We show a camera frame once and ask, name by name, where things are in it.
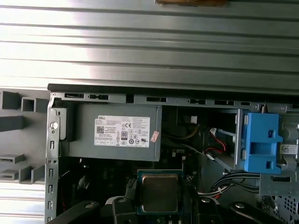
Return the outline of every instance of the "corrugated metal surface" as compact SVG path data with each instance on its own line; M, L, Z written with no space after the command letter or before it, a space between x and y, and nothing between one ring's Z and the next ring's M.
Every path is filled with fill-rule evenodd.
M0 0L0 86L299 94L299 0Z
M43 224L44 184L0 182L0 223Z

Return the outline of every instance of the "screw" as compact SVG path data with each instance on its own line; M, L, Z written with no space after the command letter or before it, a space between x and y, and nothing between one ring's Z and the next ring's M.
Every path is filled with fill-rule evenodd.
M93 207L93 204L87 204L86 206L85 206L85 208L87 208L87 209L90 209L90 208L92 208Z
M50 128L57 129L58 128L58 123L57 122L51 122Z
M235 204L235 206L236 206L237 208L239 208L239 209L243 209L243 208L245 208L245 206L244 206L243 204L241 204L241 203L237 203L237 204Z
M211 199L209 199L209 198L203 198L202 200L201 200L203 203L209 203L210 201L211 201Z
M275 203L274 205L275 205L275 209L274 209L274 210L275 210L275 211L278 211L278 210L279 210L279 206L278 206L278 204Z

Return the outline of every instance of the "white sticker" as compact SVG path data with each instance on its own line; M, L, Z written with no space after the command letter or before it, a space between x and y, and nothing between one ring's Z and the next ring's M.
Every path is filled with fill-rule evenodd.
M157 141L159 134L160 134L159 132L154 131L153 135L150 138L150 141L155 143Z
M206 154L206 156L207 156L210 160L215 160L210 154Z
M281 154L298 154L298 145L280 145Z
M197 124L197 116L191 116L191 124Z
M98 116L94 121L95 146L150 147L150 118Z

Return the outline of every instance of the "blue plastic bracket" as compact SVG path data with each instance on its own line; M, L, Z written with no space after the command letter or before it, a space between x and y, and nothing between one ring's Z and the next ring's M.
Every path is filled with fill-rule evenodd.
M279 114L248 113L248 125L243 126L246 158L244 170L261 174L280 174L277 166Z

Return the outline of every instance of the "wooden object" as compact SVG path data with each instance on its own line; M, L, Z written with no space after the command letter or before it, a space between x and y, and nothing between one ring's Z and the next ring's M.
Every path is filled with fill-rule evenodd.
M223 7L228 4L227 0L156 0L159 5L182 5L182 6L213 6Z

